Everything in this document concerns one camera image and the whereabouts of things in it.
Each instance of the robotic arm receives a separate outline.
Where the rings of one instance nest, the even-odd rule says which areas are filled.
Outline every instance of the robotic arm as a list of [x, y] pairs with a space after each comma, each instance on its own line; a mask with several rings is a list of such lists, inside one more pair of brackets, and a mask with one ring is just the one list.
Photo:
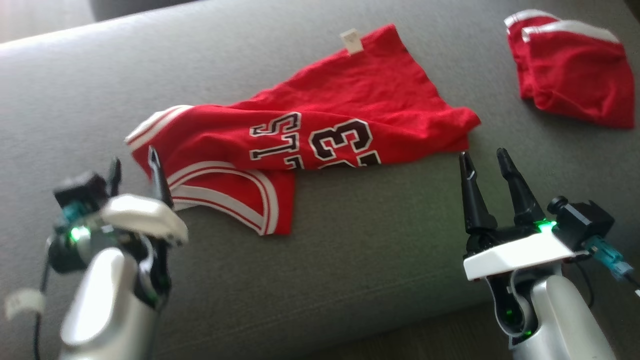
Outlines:
[[[148, 161], [154, 198], [118, 195], [118, 160], [108, 181], [87, 173], [54, 191], [63, 216], [49, 240], [48, 264], [59, 274], [86, 269], [62, 324], [60, 359], [150, 358], [157, 321], [171, 290], [167, 252], [185, 245], [188, 231], [172, 210], [153, 148]], [[37, 342], [34, 351], [38, 359]]]
[[463, 264], [470, 281], [488, 283], [513, 358], [615, 360], [582, 296], [561, 272], [562, 262], [588, 253], [616, 277], [631, 279], [631, 266], [603, 240], [613, 217], [594, 202], [569, 204], [557, 197], [547, 208], [556, 221], [547, 220], [507, 150], [498, 149], [497, 157], [511, 192], [514, 226], [498, 228], [480, 194], [471, 157], [460, 154], [469, 234]]

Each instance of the gray fabric surface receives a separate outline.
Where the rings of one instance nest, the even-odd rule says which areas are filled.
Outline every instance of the gray fabric surface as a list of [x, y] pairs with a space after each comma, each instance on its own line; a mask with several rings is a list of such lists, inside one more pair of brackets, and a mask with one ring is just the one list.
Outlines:
[[[125, 189], [146, 191], [122, 139], [151, 113], [246, 99], [339, 50], [340, 32], [389, 22], [442, 97], [482, 119], [471, 151], [500, 223], [513, 216], [495, 161], [505, 147], [541, 202], [593, 199], [616, 217], [612, 242], [633, 247], [638, 132], [542, 114], [518, 97], [502, 20], [534, 6], [611, 29], [640, 69], [640, 26], [622, 0], [216, 0], [0, 45], [0, 296], [37, 285], [59, 180], [104, 171], [115, 155]], [[184, 212], [191, 243], [171, 253], [156, 358], [291, 357], [486, 300], [461, 267], [459, 176], [455, 154], [302, 172], [286, 237]], [[78, 279], [51, 279], [46, 358]], [[31, 358], [32, 325], [28, 315], [3, 323], [3, 358]]]

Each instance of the teal connector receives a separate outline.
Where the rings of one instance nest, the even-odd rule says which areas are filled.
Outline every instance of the teal connector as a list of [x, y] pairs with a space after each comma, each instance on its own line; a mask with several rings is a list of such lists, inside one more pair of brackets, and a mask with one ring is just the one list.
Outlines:
[[630, 274], [634, 269], [624, 262], [622, 254], [599, 236], [594, 236], [587, 240], [584, 248], [596, 260], [603, 263], [618, 281], [624, 280], [625, 275]]

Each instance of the white cable label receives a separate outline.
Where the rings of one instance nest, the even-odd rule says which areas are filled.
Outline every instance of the white cable label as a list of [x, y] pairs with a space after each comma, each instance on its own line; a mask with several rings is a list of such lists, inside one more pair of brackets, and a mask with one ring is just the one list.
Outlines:
[[11, 321], [23, 311], [35, 311], [44, 313], [44, 294], [36, 289], [20, 289], [4, 300], [4, 315]]
[[349, 55], [359, 53], [363, 51], [362, 42], [360, 41], [360, 35], [356, 29], [351, 29], [340, 34], [344, 46], [347, 48]]

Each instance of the red fabric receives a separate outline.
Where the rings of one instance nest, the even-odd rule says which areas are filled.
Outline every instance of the red fabric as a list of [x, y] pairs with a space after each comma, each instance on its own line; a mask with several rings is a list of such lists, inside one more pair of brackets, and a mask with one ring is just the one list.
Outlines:
[[634, 127], [634, 77], [620, 43], [567, 31], [532, 33], [526, 54], [540, 110]]
[[527, 43], [522, 40], [522, 29], [529, 26], [540, 26], [550, 22], [558, 21], [553, 15], [539, 15], [534, 17], [522, 17], [513, 14], [505, 21], [510, 20], [512, 24], [507, 27], [507, 41], [516, 63], [518, 71], [518, 83], [520, 84], [520, 97], [530, 99], [533, 97], [533, 78], [529, 70], [529, 62], [526, 57]]
[[224, 211], [259, 234], [287, 234], [292, 168], [402, 163], [467, 148], [480, 124], [452, 108], [413, 60], [393, 25], [276, 87], [230, 106], [175, 106], [126, 139], [150, 174], [149, 145], [163, 162], [177, 206]]

